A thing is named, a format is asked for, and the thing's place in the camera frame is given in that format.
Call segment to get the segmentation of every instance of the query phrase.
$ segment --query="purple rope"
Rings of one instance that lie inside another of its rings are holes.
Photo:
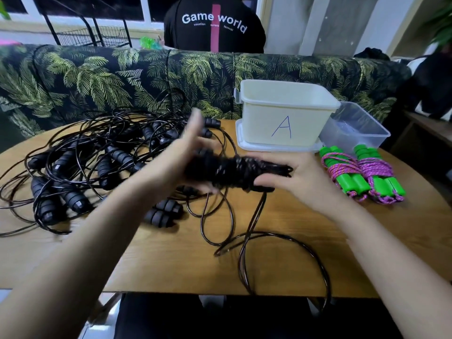
[[[343,159],[336,157],[337,153],[331,152],[326,153],[322,157],[322,165],[327,168],[328,174],[330,175],[332,181],[340,188],[339,183],[337,183],[336,179],[337,177],[343,175],[343,174],[361,174],[361,169],[359,168],[357,161],[347,154],[341,153],[341,156],[347,157],[348,159]],[[331,165],[329,168],[325,164],[325,159],[328,158],[334,158],[335,160],[338,160],[340,162],[344,163],[337,163],[334,165]],[[364,194],[362,197],[358,198],[358,193],[355,191],[347,192],[347,195],[351,198],[355,199],[358,202],[364,201],[367,198],[367,195]]]
[[[364,178],[367,180],[371,187],[369,195],[372,196],[376,202],[388,205],[394,202],[401,202],[404,200],[403,196],[399,195],[395,190],[392,191],[395,196],[393,198],[391,196],[382,197],[380,193],[377,193],[375,190],[373,176],[379,177],[394,176],[392,166],[389,165],[389,163],[378,158],[364,158],[358,161],[358,165],[361,168]]]

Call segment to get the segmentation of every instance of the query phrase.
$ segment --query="hand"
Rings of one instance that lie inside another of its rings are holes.
[[[153,159],[130,179],[144,183],[149,190],[158,191],[159,198],[164,199],[181,184],[199,189],[202,193],[217,193],[210,182],[191,182],[184,180],[184,171],[193,158],[196,149],[207,147],[221,148],[217,141],[199,137],[204,121],[201,111],[193,108],[192,115],[185,127],[184,134],[176,139],[160,155]]]
[[[254,180],[254,185],[286,189],[309,208],[326,216],[339,210],[338,203],[347,202],[348,197],[331,181],[312,153],[255,152],[249,155],[293,168],[291,178],[263,174]]]

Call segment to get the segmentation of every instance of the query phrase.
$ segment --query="person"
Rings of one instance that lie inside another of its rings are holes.
[[[179,0],[164,19],[166,47],[190,51],[263,53],[265,31],[240,0]]]
[[[81,228],[9,293],[0,304],[0,338],[77,338],[151,206],[182,183],[216,192],[209,183],[184,181],[184,168],[194,151],[217,148],[215,142],[198,137],[202,127],[201,112],[194,110],[181,139],[113,190]],[[291,178],[263,174],[254,184],[286,189],[337,224],[405,338],[449,338],[452,287],[346,197],[312,154],[252,156],[293,167]]]

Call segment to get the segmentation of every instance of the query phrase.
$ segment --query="black t-shirt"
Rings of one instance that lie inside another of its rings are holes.
[[[265,31],[240,0],[179,0],[165,16],[165,45],[190,51],[263,53]]]

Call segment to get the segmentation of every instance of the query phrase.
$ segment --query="container lid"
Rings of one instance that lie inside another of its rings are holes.
[[[323,147],[323,143],[319,138],[312,146],[288,146],[288,145],[272,145],[272,144],[256,144],[249,143],[243,139],[242,135],[242,119],[235,122],[235,132],[237,134],[237,144],[240,148],[247,151],[264,151],[264,152],[319,152]]]
[[[340,102],[325,87],[313,83],[244,79],[240,92],[234,90],[236,103],[328,110],[335,112]]]

